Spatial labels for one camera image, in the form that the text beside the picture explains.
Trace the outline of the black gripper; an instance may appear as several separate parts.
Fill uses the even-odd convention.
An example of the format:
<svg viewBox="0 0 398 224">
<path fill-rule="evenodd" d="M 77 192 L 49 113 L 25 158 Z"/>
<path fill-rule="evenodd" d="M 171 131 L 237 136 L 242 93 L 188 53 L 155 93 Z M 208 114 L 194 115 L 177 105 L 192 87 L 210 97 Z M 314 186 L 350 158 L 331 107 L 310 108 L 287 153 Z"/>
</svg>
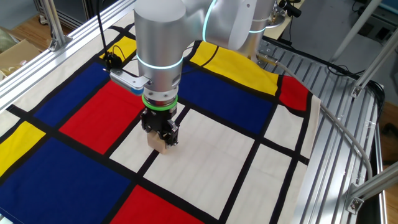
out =
<svg viewBox="0 0 398 224">
<path fill-rule="evenodd" d="M 141 114 L 142 128 L 146 133 L 154 131 L 159 134 L 161 132 L 162 140 L 165 141 L 167 147 L 176 146 L 178 144 L 178 126 L 172 120 L 176 115 L 177 108 L 158 111 L 145 107 Z"/>
</svg>

